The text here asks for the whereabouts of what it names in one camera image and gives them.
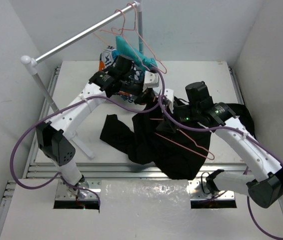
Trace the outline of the black shirt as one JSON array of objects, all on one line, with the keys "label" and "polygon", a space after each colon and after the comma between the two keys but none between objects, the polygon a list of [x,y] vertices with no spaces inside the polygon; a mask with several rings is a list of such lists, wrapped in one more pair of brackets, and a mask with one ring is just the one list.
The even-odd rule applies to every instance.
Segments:
[{"label": "black shirt", "polygon": [[115,114],[107,115],[100,140],[127,155],[136,164],[155,165],[170,179],[192,180],[204,164],[211,144],[210,132],[178,129],[176,133],[156,131],[163,118],[157,102],[132,117],[133,130]]}]

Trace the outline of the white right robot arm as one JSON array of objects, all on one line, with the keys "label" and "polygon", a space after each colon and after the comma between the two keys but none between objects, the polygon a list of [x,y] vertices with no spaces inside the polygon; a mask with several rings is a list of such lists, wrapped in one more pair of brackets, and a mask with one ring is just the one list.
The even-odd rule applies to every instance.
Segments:
[{"label": "white right robot arm", "polygon": [[216,134],[251,171],[243,175],[218,169],[206,177],[206,189],[211,195],[220,191],[246,195],[258,206],[269,208],[283,195],[283,163],[263,149],[228,104],[213,102],[203,81],[187,85],[185,91],[188,104],[184,105],[177,104],[171,89],[159,95],[166,119],[185,130]]}]

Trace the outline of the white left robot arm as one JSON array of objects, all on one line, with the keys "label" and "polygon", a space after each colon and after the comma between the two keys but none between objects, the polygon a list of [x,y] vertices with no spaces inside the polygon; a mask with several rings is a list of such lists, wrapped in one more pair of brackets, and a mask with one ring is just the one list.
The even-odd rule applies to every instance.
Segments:
[{"label": "white left robot arm", "polygon": [[81,93],[64,110],[57,110],[36,125],[38,148],[57,167],[73,195],[83,198],[91,192],[74,160],[77,128],[113,95],[127,93],[139,105],[153,101],[156,96],[153,89],[159,86],[160,79],[154,67],[143,70],[131,58],[119,54],[110,65],[89,78]]}]

